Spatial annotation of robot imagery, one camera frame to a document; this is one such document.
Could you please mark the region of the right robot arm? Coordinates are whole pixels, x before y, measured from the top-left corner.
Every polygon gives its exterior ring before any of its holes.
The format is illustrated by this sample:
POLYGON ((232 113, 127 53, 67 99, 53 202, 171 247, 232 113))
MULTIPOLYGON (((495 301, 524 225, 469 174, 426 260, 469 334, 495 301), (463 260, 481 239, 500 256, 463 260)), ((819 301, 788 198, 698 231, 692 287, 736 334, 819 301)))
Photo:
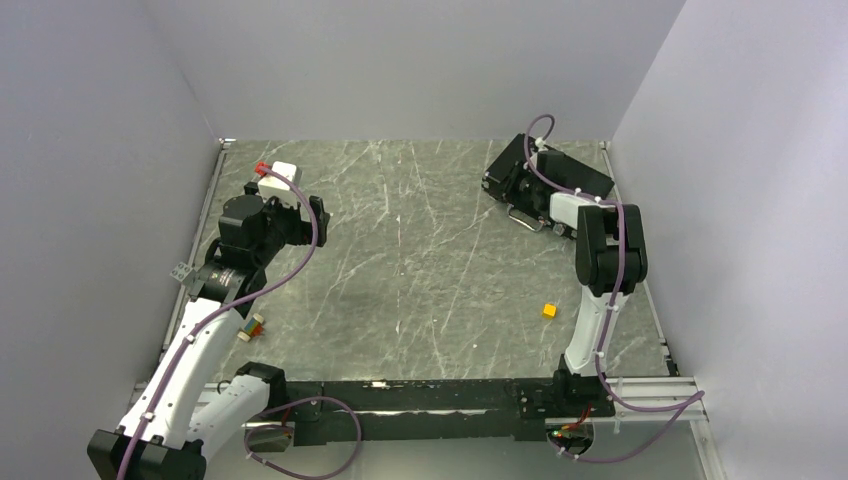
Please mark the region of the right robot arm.
POLYGON ((555 193, 549 218, 576 231, 574 265, 582 286, 572 339, 564 353, 567 369, 581 377, 607 371, 608 349, 618 318, 635 286, 647 276, 641 213, 633 204, 560 185, 542 174, 550 149, 524 149, 523 167, 555 193))

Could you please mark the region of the black aluminium poker case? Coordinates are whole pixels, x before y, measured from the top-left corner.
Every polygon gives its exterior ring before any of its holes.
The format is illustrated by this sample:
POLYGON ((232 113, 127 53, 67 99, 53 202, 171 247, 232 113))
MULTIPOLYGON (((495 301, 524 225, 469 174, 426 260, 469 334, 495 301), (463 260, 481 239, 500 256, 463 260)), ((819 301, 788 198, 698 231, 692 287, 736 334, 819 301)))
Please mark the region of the black aluminium poker case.
POLYGON ((506 206, 508 218, 525 228, 539 232, 550 229, 558 236, 576 237, 577 209, 587 201, 562 192, 564 188, 593 198, 607 198, 614 187, 612 178, 547 145, 539 148, 536 140, 518 134, 486 168, 481 189, 506 206), (520 169, 528 170, 554 192, 550 196, 549 219, 532 218, 510 203, 510 188, 520 169))

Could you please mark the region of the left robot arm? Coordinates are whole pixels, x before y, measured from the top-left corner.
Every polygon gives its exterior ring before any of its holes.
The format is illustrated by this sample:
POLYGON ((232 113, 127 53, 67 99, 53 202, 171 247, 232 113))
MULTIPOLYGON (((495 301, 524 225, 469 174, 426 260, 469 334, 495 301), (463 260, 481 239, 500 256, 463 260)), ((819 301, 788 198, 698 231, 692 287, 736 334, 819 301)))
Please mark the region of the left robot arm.
POLYGON ((279 417, 287 406, 283 370, 249 362, 223 393, 197 406, 225 348, 266 291, 265 270, 285 246, 326 242, 330 214, 247 193, 228 200, 219 235, 189 282, 189 301, 172 344, 142 395, 112 431, 96 431, 87 455, 102 479, 201 479, 209 461, 244 422, 279 417))

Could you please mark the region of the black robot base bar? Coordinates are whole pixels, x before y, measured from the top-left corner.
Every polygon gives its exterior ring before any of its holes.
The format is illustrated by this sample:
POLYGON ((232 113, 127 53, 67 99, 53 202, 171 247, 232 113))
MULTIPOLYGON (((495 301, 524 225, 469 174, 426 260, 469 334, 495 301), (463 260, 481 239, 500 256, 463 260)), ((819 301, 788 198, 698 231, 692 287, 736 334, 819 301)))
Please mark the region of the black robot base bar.
POLYGON ((511 438, 543 441, 615 407, 596 380, 553 378, 290 381, 249 427, 287 426, 297 446, 331 442, 511 438))

